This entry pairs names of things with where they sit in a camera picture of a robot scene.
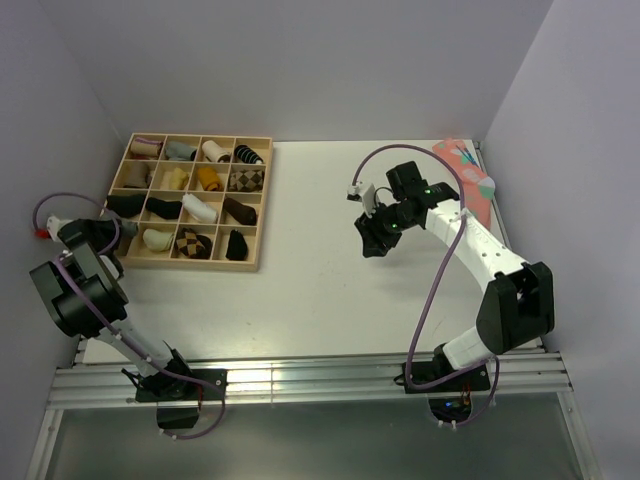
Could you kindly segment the grey sock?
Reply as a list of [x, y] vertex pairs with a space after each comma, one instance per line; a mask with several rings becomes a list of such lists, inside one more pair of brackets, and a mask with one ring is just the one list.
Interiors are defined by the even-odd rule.
[[119, 220], [120, 237], [135, 238], [139, 232], [139, 226], [136, 222], [129, 220]]

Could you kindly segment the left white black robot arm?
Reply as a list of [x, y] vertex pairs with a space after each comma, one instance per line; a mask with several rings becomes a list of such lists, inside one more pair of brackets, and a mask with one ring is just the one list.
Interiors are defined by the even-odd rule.
[[51, 215], [44, 232], [64, 251], [30, 277], [59, 330], [111, 346], [136, 366], [136, 373], [123, 371], [134, 387], [157, 400], [193, 393], [195, 375], [177, 350], [141, 333], [128, 318], [119, 285], [124, 270], [116, 258], [126, 232], [122, 222]]

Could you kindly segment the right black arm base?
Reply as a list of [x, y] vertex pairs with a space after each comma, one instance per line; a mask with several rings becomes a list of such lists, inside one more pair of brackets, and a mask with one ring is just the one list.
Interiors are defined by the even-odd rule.
[[440, 428], [456, 430], [480, 416], [493, 402], [497, 381], [490, 380], [487, 361], [471, 367], [453, 370], [444, 357], [413, 362], [410, 375], [407, 363], [393, 378], [405, 394], [446, 394], [446, 397], [428, 398], [430, 413]]

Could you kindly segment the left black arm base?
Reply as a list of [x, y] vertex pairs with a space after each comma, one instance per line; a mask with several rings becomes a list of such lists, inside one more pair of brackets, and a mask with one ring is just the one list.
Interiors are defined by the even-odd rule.
[[213, 384], [215, 386], [213, 390], [198, 383], [160, 375], [165, 384], [158, 392], [144, 387], [140, 374], [133, 374], [126, 369], [122, 369], [121, 372], [136, 388], [137, 403], [156, 404], [156, 424], [164, 430], [193, 428], [199, 420], [202, 402], [222, 401], [226, 393], [227, 371], [225, 369], [195, 369], [191, 372], [195, 379]]

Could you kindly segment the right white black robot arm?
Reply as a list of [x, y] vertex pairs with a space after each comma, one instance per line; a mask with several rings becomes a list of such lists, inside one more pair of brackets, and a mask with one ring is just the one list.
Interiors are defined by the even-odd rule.
[[474, 326], [435, 349], [428, 374], [414, 376], [413, 361], [406, 361], [406, 386], [455, 389], [468, 371], [554, 329], [553, 275], [546, 264], [509, 250], [464, 207], [458, 192], [445, 182], [428, 183], [415, 163], [389, 170], [387, 180], [395, 200], [390, 205], [379, 201], [373, 185], [356, 182], [348, 190], [348, 199], [363, 206], [355, 227], [364, 257], [385, 256], [404, 231], [419, 226], [447, 246], [443, 260], [457, 257], [483, 294]]

